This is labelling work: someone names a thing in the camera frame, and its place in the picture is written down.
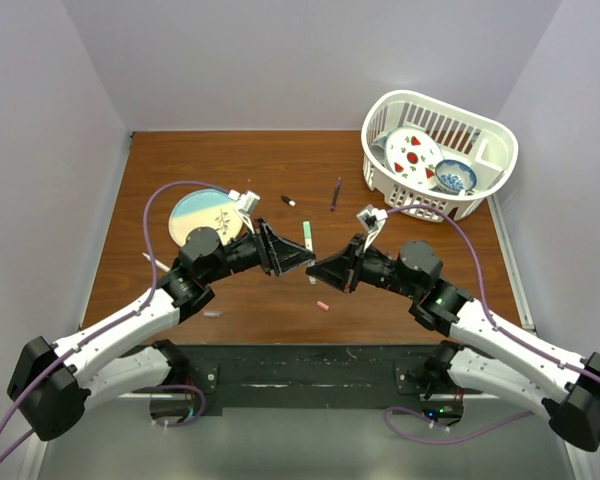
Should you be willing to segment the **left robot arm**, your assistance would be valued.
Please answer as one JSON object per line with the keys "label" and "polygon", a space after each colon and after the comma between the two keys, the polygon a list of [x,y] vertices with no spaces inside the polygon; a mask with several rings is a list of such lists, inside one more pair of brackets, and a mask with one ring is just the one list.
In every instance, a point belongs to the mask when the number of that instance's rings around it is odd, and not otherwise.
{"label": "left robot arm", "polygon": [[190,375],[189,360],[167,340],[148,347],[141,342],[200,312],[214,297],[215,281],[255,267],[280,276],[314,258],[262,219],[228,244],[213,228],[196,228],[172,268],[136,301],[69,337],[29,341],[7,394],[35,434],[49,441],[70,430],[87,410],[119,395],[157,386],[176,392]]}

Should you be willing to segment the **black and white pen cap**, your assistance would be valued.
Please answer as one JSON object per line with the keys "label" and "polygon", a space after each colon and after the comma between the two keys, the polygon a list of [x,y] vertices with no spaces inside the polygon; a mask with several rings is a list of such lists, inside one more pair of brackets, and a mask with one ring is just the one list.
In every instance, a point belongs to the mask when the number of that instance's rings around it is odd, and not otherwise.
{"label": "black and white pen cap", "polygon": [[295,207],[296,206],[296,202],[291,199],[290,197],[286,196],[286,195],[281,195],[281,200],[286,203],[287,205],[289,205],[290,207]]}

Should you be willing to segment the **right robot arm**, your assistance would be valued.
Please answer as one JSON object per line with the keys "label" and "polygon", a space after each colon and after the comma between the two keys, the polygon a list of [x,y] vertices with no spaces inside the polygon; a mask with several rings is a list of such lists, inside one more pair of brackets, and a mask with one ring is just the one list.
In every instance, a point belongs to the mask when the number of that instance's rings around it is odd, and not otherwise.
{"label": "right robot arm", "polygon": [[432,390],[457,386],[497,396],[547,420],[571,445],[597,451],[600,353],[565,350],[498,317],[443,279],[442,267],[425,242],[407,242],[390,258],[355,235],[344,250],[306,272],[345,293],[366,283],[410,298],[414,319],[446,338],[425,369]]}

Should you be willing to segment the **white marker with green end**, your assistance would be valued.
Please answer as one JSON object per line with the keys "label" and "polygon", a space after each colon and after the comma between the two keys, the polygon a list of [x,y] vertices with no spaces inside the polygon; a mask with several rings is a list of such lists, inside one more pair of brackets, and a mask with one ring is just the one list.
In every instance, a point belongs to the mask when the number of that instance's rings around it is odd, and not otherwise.
{"label": "white marker with green end", "polygon": [[[303,221],[302,228],[303,228],[304,246],[307,250],[310,250],[311,252],[313,252],[313,239],[312,239],[312,230],[311,230],[310,221],[309,220]],[[310,260],[307,266],[311,267],[314,264],[315,264],[315,258]],[[311,285],[316,285],[316,283],[317,283],[316,278],[309,275],[308,279],[309,279],[309,282]]]}

